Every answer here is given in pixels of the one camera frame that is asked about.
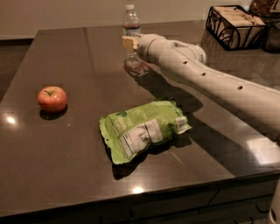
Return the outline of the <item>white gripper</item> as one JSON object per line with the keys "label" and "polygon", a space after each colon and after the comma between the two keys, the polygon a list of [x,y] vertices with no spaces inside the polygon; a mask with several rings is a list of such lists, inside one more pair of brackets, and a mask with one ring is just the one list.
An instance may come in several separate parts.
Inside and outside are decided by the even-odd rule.
{"label": "white gripper", "polygon": [[137,52],[139,58],[151,64],[164,64],[169,41],[157,34],[122,36],[122,44],[129,53]]}

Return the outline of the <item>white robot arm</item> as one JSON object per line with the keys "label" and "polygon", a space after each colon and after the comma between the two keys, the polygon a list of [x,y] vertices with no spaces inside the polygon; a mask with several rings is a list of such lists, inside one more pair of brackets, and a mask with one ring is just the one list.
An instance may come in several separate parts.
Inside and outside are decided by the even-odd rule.
{"label": "white robot arm", "polygon": [[197,45],[168,40],[156,34],[125,37],[128,51],[158,66],[169,79],[194,85],[250,127],[266,141],[280,140],[280,93],[205,65],[206,55]]}

